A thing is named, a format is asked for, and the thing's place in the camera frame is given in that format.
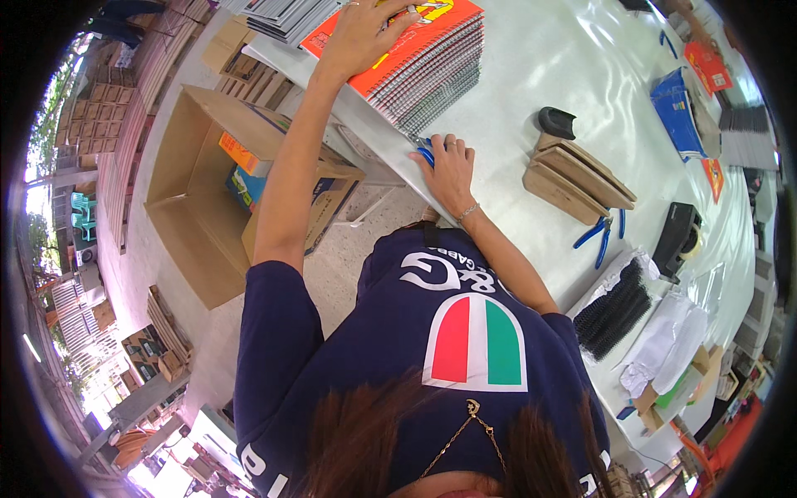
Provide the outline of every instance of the red and green arch logo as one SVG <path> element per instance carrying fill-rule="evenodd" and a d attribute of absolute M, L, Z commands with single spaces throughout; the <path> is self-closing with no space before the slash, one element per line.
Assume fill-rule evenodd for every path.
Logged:
<path fill-rule="evenodd" d="M 477 292 L 443 301 L 429 331 L 423 383 L 528 392 L 526 349 L 517 318 L 503 304 Z"/>

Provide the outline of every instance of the gold necklace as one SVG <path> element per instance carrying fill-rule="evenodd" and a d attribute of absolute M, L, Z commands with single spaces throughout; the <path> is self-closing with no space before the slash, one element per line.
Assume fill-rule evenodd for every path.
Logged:
<path fill-rule="evenodd" d="M 418 480 L 421 480 L 424 477 L 426 477 L 426 474 L 428 474 L 429 471 L 432 469 L 432 467 L 434 467 L 434 464 L 438 463 L 438 460 L 440 460 L 440 457 L 443 456 L 443 453 L 445 453 L 446 450 L 451 446 L 453 440 L 457 439 L 459 433 L 462 432 L 465 429 L 465 427 L 470 423 L 470 421 L 472 421 L 474 418 L 485 428 L 485 432 L 490 437 L 490 441 L 493 442 L 493 446 L 496 449 L 496 453 L 498 454 L 498 460 L 501 461 L 501 467 L 504 469 L 504 473 L 506 473 L 506 464 L 504 463 L 504 457 L 501 455 L 501 451 L 498 449 L 498 444 L 496 443 L 496 438 L 493 436 L 493 428 L 487 425 L 485 421 L 481 420 L 481 418 L 477 415 L 479 408 L 481 408 L 481 405 L 475 399 L 467 399 L 466 401 L 468 402 L 468 415 L 470 416 L 465 421 L 465 423 L 462 424 L 462 427 L 460 427 L 459 430 L 456 433 L 454 433 L 451 439 L 449 439 L 446 445 L 443 446 L 443 449 L 441 449 L 440 453 L 438 453 L 438 455 L 434 458 L 434 460 L 432 460 L 432 463 L 430 463 L 429 466 L 426 467 L 426 470 L 423 471 L 423 474 L 421 474 Z"/>

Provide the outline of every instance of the teal plastic chair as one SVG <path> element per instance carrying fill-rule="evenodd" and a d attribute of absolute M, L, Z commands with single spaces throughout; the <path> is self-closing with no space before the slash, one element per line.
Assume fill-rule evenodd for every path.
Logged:
<path fill-rule="evenodd" d="M 87 242 L 91 242 L 96 239 L 96 237 L 92 237 L 90 229 L 96 227 L 97 224 L 90 223 L 90 225 L 91 226 L 81 226 L 80 228 L 80 231 L 83 232 L 83 240 Z"/>
<path fill-rule="evenodd" d="M 86 219 L 92 219 L 91 208 L 97 205 L 97 201 L 89 201 L 88 198 L 80 192 L 72 192 L 69 198 L 72 201 L 72 209 L 79 210 L 85 215 Z"/>
<path fill-rule="evenodd" d="M 90 222 L 82 214 L 72 213 L 72 226 L 80 229 L 80 231 L 83 233 L 84 241 L 90 242 L 96 239 L 96 237 L 92 237 L 91 235 L 92 228 L 95 229 L 96 233 L 96 222 Z"/>

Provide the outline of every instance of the stack of papers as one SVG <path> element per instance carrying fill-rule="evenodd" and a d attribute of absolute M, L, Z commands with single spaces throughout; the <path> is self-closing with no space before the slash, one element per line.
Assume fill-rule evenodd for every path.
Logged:
<path fill-rule="evenodd" d="M 396 14 L 391 22 L 416 10 L 422 18 L 370 69 L 348 82 L 405 134 L 419 134 L 478 83 L 484 48 L 484 11 L 473 3 L 426 2 Z M 301 47 L 321 57 L 337 20 L 336 13 Z"/>
<path fill-rule="evenodd" d="M 722 159 L 730 166 L 777 170 L 767 109 L 726 109 L 720 118 Z"/>
<path fill-rule="evenodd" d="M 293 47 L 340 8 L 336 0 L 222 0 L 221 5 L 245 15 L 250 29 Z"/>

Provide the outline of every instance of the woman's hair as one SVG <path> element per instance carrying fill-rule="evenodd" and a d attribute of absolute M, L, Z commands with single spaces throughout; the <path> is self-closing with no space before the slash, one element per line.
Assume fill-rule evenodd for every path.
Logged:
<path fill-rule="evenodd" d="M 304 496 L 374 498 L 387 496 L 387 484 L 399 422 L 435 395 L 424 395 L 419 375 L 374 388 L 360 386 L 330 393 L 316 407 L 310 433 L 308 480 Z M 584 393 L 579 419 L 584 453 L 597 490 L 614 498 L 592 424 L 590 396 Z M 567 448 L 536 407 L 526 406 L 512 423 L 503 451 L 504 498 L 581 498 L 583 487 Z"/>

